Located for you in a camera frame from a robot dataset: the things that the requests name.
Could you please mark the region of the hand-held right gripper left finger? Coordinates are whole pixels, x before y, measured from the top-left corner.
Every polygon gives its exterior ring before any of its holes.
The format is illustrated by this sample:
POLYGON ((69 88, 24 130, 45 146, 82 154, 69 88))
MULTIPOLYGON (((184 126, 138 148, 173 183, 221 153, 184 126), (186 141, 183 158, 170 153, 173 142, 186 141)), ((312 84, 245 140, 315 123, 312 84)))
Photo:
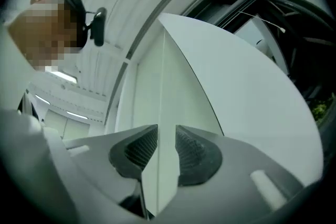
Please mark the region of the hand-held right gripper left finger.
POLYGON ((144 125, 107 135, 65 140, 66 149, 87 146, 73 156, 85 178, 117 204, 132 196, 157 148, 158 127, 144 125))

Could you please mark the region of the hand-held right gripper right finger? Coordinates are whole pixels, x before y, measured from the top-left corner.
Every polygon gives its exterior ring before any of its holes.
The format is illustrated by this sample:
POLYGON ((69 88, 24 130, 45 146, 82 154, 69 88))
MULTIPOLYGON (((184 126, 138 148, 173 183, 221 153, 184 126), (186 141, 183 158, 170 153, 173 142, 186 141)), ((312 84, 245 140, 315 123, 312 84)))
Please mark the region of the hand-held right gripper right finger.
POLYGON ((303 185, 245 142, 176 127, 177 192, 158 223, 278 223, 292 213, 303 185))

